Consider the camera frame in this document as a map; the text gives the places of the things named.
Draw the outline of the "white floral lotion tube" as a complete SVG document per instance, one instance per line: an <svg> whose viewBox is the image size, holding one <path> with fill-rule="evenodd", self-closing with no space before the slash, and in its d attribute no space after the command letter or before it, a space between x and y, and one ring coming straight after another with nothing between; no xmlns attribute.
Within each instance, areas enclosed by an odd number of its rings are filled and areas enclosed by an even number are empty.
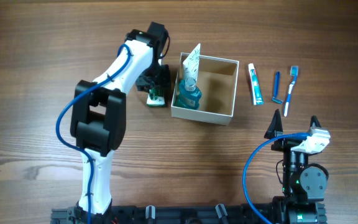
<svg viewBox="0 0 358 224"><path fill-rule="evenodd" d="M193 78L195 81L198 79L198 69L200 64L201 44L198 44L187 58L183 61L183 79Z"/></svg>

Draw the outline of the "white cardboard box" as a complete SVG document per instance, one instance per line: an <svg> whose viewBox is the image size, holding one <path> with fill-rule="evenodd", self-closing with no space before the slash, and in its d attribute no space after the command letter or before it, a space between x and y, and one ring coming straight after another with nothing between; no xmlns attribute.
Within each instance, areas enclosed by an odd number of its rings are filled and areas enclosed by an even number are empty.
<svg viewBox="0 0 358 224"><path fill-rule="evenodd" d="M200 55L198 81L202 97L197 110L175 105L179 94L179 82L183 78L183 61L188 53L180 54L179 69L171 102L174 118L189 119L205 123L229 125L234 115L239 61Z"/></svg>

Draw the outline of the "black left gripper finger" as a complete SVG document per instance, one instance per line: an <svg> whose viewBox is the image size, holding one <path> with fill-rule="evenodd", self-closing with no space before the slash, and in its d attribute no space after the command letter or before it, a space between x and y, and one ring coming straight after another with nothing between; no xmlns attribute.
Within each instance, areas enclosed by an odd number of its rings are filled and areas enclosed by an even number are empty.
<svg viewBox="0 0 358 224"><path fill-rule="evenodd" d="M138 91L149 92L149 90L150 90L150 78L145 76L145 75L141 75L135 81L135 85L136 85Z"/></svg>
<svg viewBox="0 0 358 224"><path fill-rule="evenodd" d="M171 90L171 74L168 65L162 65L162 84L161 88L166 95L169 95Z"/></svg>

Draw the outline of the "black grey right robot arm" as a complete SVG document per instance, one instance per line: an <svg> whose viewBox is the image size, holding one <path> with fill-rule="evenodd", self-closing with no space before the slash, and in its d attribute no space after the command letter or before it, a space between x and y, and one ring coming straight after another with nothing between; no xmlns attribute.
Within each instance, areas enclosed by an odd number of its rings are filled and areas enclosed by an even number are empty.
<svg viewBox="0 0 358 224"><path fill-rule="evenodd" d="M322 153L331 135L321 127L316 116L311 117L306 136L284 136L279 110L274 112L265 133L265 139L278 137L271 150L281 152L282 196L276 196L262 212L271 223L326 223L326 211L322 201L328 185L328 170L310 163L309 157Z"/></svg>

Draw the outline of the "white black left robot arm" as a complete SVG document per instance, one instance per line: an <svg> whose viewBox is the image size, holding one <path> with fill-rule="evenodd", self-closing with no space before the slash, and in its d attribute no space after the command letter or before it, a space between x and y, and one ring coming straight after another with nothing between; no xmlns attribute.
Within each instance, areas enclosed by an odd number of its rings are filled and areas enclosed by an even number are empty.
<svg viewBox="0 0 358 224"><path fill-rule="evenodd" d="M169 44L168 30L162 24L151 22L145 32L134 29L104 73L92 82L77 84L74 99L66 107L72 110L73 148L83 160L83 191L74 207L76 221L104 223L111 217L111 163L126 131L127 94L132 87L146 93L170 90L169 66L162 63Z"/></svg>

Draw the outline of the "blue mouthwash bottle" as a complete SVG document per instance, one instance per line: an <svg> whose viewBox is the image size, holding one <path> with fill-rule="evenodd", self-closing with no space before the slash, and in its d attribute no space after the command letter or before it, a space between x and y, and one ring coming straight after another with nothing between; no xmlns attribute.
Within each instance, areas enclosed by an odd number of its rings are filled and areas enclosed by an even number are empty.
<svg viewBox="0 0 358 224"><path fill-rule="evenodd" d="M188 77L186 80L181 80L178 84L179 94L175 101L175 106L197 110L200 106L200 99L202 92L196 86L196 80Z"/></svg>

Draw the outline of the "green white soap box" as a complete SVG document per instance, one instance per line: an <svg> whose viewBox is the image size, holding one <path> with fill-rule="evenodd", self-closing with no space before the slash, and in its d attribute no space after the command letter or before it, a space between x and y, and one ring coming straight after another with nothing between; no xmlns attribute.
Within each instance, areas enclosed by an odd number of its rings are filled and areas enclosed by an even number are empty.
<svg viewBox="0 0 358 224"><path fill-rule="evenodd" d="M149 107L165 107L165 92L158 89L149 90L146 105Z"/></svg>

